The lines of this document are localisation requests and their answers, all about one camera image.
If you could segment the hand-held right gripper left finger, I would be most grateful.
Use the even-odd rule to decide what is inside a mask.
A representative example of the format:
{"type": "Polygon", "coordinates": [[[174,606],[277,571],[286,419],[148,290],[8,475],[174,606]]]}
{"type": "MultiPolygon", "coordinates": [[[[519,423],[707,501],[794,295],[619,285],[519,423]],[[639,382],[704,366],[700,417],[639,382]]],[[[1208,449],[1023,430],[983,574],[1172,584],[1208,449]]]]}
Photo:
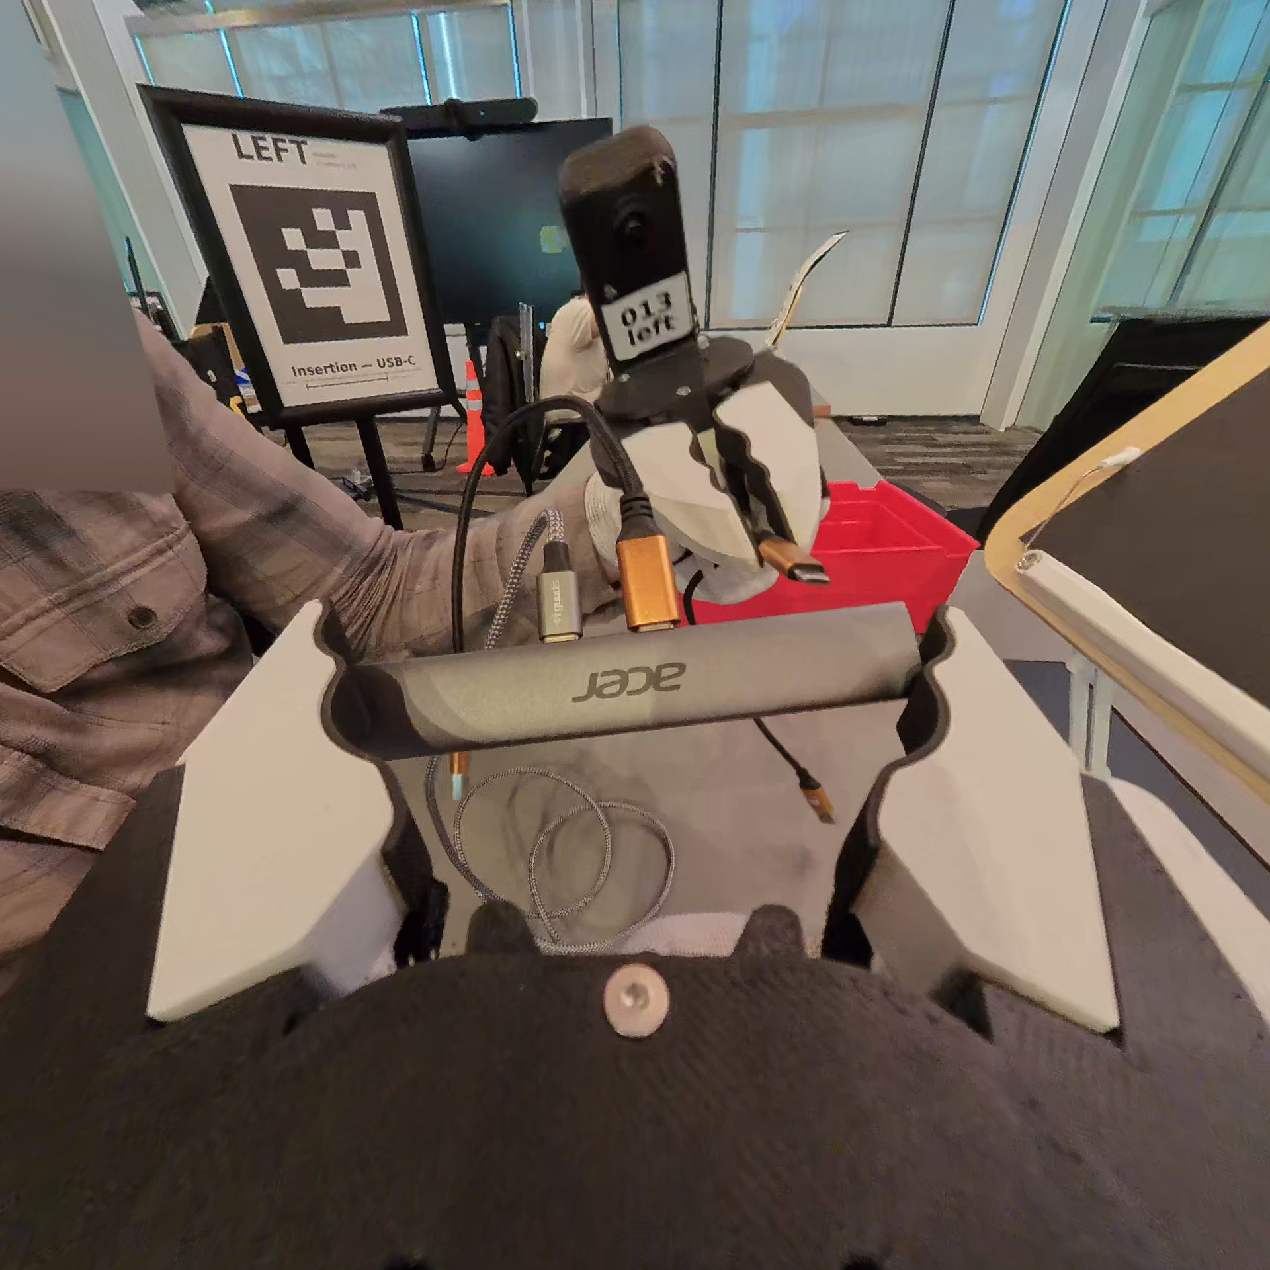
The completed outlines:
{"type": "Polygon", "coordinates": [[[338,997],[439,957],[448,887],[392,770],[338,727],[347,661],[331,608],[304,605],[183,753],[151,1019],[285,971],[338,997]]]}

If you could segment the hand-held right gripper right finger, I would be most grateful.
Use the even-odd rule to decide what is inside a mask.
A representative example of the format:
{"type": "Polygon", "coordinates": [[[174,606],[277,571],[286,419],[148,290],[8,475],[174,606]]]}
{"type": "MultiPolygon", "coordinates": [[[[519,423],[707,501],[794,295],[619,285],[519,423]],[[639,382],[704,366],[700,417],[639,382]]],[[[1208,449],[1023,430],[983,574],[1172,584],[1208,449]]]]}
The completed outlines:
{"type": "Polygon", "coordinates": [[[824,957],[951,1003],[1002,987],[1119,1029],[1078,759],[959,608],[941,606],[887,764],[835,865],[824,957]]]}

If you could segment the black framed marker sign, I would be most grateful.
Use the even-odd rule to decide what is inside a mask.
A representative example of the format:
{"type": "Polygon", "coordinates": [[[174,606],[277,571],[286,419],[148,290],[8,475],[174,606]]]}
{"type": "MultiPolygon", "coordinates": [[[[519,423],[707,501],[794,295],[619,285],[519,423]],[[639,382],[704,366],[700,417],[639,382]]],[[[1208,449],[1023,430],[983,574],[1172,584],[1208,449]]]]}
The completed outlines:
{"type": "Polygon", "coordinates": [[[257,419],[352,422],[402,528],[376,420],[460,404],[405,126],[171,86],[138,94],[241,353],[257,419]]]}

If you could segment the black monitor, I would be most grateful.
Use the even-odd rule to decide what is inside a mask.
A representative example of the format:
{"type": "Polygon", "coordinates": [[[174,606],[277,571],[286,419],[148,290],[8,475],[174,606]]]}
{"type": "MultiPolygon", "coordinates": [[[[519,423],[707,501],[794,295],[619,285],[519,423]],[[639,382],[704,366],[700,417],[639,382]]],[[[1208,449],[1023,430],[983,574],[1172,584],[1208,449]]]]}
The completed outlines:
{"type": "Polygon", "coordinates": [[[538,120],[535,98],[387,106],[405,128],[442,321],[468,330],[529,305],[554,316],[580,292],[564,228],[564,160],[612,118],[538,120]]]}

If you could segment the red plastic bin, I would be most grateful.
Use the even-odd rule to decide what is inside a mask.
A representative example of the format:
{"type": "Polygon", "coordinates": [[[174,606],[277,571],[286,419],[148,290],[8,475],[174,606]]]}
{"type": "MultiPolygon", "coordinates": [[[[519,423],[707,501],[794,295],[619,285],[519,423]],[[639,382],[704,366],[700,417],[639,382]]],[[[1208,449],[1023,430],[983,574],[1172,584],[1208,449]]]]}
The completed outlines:
{"type": "Polygon", "coordinates": [[[959,584],[977,541],[887,481],[871,488],[830,481],[829,491],[830,510],[811,549],[829,573],[827,586],[778,579],[741,605],[716,605],[694,594],[696,621],[713,624],[901,603],[914,632],[924,635],[959,584]]]}

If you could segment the grey usb hub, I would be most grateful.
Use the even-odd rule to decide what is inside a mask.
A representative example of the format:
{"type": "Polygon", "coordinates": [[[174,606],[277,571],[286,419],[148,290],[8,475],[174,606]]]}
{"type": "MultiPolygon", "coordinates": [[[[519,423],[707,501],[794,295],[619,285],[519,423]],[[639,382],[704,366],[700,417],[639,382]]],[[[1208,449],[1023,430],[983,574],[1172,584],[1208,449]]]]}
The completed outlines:
{"type": "Polygon", "coordinates": [[[895,701],[919,668],[908,611],[874,605],[355,664],[323,716],[402,759],[895,701]]]}

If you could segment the person's left forearm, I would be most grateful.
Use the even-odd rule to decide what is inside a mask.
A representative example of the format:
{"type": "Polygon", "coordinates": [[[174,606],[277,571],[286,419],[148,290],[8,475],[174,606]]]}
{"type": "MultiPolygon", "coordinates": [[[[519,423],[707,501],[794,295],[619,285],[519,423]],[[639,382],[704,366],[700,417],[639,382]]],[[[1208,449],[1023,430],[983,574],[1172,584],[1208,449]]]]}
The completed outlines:
{"type": "Polygon", "coordinates": [[[448,653],[455,531],[399,531],[220,404],[155,326],[135,321],[211,590],[280,632],[320,600],[357,658],[448,653]]]}

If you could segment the person's left hand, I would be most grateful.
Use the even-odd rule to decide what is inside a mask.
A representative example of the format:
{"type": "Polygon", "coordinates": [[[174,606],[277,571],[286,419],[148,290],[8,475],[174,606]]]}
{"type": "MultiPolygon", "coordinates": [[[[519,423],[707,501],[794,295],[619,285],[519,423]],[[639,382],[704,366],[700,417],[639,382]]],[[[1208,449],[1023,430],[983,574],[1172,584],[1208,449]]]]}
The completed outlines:
{"type": "Polygon", "coordinates": [[[591,470],[586,480],[553,483],[543,494],[521,501],[500,518],[497,550],[501,582],[511,579],[519,547],[532,523],[556,509],[564,520],[564,536],[572,568],[580,586],[586,616],[623,598],[617,565],[617,536],[622,531],[622,492],[591,470]]]}

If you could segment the orange traffic cone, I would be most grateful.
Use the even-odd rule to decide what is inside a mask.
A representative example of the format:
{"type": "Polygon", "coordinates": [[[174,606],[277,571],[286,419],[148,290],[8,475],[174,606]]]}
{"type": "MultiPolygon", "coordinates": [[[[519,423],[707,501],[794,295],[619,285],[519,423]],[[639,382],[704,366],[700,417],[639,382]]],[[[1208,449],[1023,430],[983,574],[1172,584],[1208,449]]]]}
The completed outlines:
{"type": "Polygon", "coordinates": [[[458,470],[463,473],[471,473],[472,470],[479,470],[480,476],[493,476],[497,472],[490,464],[484,464],[484,465],[477,464],[477,459],[480,457],[480,452],[484,452],[487,443],[484,406],[485,401],[484,401],[484,391],[482,391],[477,366],[476,361],[469,358],[466,361],[466,395],[464,395],[466,460],[460,464],[458,470]]]}

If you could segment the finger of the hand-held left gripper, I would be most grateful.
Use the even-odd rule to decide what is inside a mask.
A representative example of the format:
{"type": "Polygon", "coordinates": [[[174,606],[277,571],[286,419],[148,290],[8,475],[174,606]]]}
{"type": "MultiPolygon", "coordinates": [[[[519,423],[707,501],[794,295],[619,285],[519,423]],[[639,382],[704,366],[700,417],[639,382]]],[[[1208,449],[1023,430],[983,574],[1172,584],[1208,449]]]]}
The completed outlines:
{"type": "Polygon", "coordinates": [[[641,427],[627,436],[627,454],[668,539],[678,590],[697,579],[697,597],[763,594],[766,566],[753,536],[694,430],[684,422],[641,427]]]}
{"type": "Polygon", "coordinates": [[[811,555],[829,509],[818,436],[771,382],[741,387],[720,406],[726,489],[766,566],[818,566],[811,555]]]}

